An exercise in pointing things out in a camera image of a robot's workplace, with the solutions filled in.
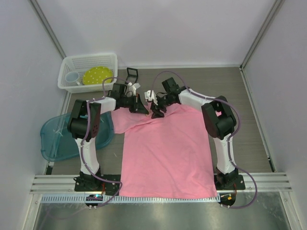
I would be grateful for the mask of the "pink t-shirt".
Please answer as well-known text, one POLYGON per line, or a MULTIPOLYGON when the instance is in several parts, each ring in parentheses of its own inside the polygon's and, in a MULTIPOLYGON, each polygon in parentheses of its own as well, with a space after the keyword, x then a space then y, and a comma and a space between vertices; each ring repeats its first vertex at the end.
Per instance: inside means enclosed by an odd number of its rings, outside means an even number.
POLYGON ((187 105, 168 107, 163 118, 111 113, 124 135, 121 196, 200 199, 215 197, 212 155, 202 113, 187 105))

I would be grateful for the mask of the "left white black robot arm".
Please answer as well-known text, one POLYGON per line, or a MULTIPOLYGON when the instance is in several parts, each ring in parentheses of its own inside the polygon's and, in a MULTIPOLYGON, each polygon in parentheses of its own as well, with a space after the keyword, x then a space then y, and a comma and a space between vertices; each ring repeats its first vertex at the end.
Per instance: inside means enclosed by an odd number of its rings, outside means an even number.
POLYGON ((81 159, 79 176, 74 178, 76 192, 98 191, 107 183, 115 188, 120 181, 105 179, 97 160, 95 139, 100 128, 101 114, 128 108, 133 114, 149 112, 136 92, 138 83, 115 84, 107 96, 90 100, 76 100, 68 122, 68 131, 75 140, 81 159))

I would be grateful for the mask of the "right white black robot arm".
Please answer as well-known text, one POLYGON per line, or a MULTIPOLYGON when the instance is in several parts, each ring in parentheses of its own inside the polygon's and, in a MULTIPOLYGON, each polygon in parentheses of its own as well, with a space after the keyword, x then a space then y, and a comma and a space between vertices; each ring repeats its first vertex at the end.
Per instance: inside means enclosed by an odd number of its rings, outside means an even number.
POLYGON ((173 78, 162 82, 164 96, 159 97, 153 90, 144 93, 146 101, 151 103, 152 118, 164 117, 166 108, 172 104, 183 104, 202 112, 207 133, 213 138, 217 154, 218 189, 235 189, 238 168, 233 161, 233 135, 236 118, 231 104, 225 97, 209 97, 197 93, 187 86, 179 87, 173 78))

